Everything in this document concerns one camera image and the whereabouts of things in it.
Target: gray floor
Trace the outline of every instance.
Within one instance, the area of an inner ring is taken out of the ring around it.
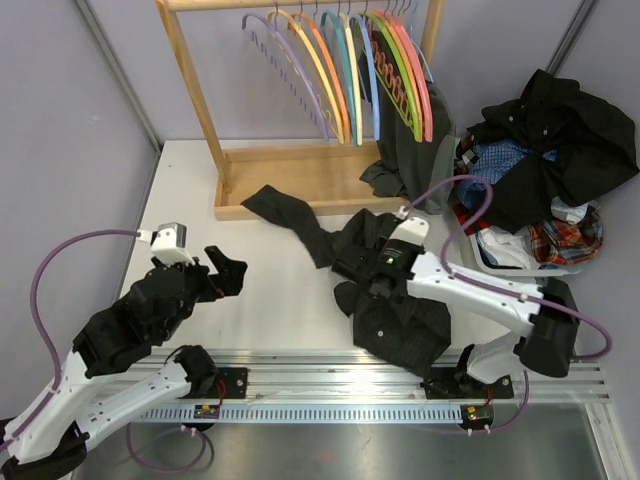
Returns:
[[[503,407],[500,417],[513,413]],[[167,425],[135,425],[136,447]],[[184,479],[387,480],[606,478],[586,417],[576,406],[534,406],[513,429],[476,438],[426,425],[216,425],[216,449]],[[143,458],[165,468],[190,461],[200,442],[167,437]],[[126,458],[120,431],[89,454],[74,479],[166,478]]]

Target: clothing rack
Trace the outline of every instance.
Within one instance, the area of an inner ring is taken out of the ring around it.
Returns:
[[[351,0],[353,3],[365,0]],[[335,0],[278,0],[278,7],[326,5]],[[421,48],[427,61],[435,49],[446,0],[430,0]],[[316,215],[352,214],[362,208],[384,211],[398,208],[400,198],[378,198],[359,180],[379,159],[377,146],[303,145],[223,150],[202,92],[179,12],[273,7],[273,0],[156,0],[167,36],[189,91],[198,120],[218,170],[215,215],[220,220],[252,218],[241,202],[266,184],[305,200]]]

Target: wooden tray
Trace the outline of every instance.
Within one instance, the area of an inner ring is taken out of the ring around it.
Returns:
[[[378,198],[359,180],[380,159],[376,144],[304,145],[225,150],[229,161],[227,191],[218,181],[215,215],[219,220],[242,220],[254,215],[241,203],[264,185],[309,203],[316,215],[347,215],[362,208],[396,210],[401,198]]]

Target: white basket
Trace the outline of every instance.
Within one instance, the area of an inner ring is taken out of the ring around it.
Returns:
[[[538,269],[538,270],[525,270],[525,269],[511,269],[511,268],[494,268],[485,264],[482,261],[482,255],[480,255],[480,248],[478,247],[478,241],[475,235],[470,235],[469,241],[471,242],[471,249],[473,250],[473,256],[476,259],[478,268],[485,273],[496,275],[499,277],[562,277],[564,275],[575,275],[582,270],[579,266],[565,266],[552,269]]]

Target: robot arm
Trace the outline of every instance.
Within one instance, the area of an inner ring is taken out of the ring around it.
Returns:
[[[556,280],[541,288],[451,265],[456,273],[477,283],[511,290],[520,298],[464,282],[448,274],[435,254],[425,252],[423,245],[428,232],[427,220],[417,216],[390,222],[387,234],[373,249],[355,245],[345,248],[333,270],[374,296],[438,300],[461,306],[509,329],[510,333],[503,337],[465,349],[456,378],[462,392],[477,395],[483,386],[524,368],[551,377],[565,377],[573,356],[578,321],[524,300],[546,298],[575,309],[566,284]]]
[[[202,395],[214,384],[217,368],[201,346],[186,346],[162,370],[108,399],[94,398],[131,365],[169,340],[196,303],[235,296],[247,264],[228,259],[217,247],[205,252],[217,269],[200,265],[184,249],[186,228],[174,223],[156,232],[140,232],[151,244],[155,268],[134,283],[111,307],[96,313],[73,341],[63,365],[62,382],[53,381],[19,417],[0,429],[11,440],[7,479],[57,479],[75,469],[87,451],[158,404],[189,393]],[[14,432],[53,393],[36,420]]]

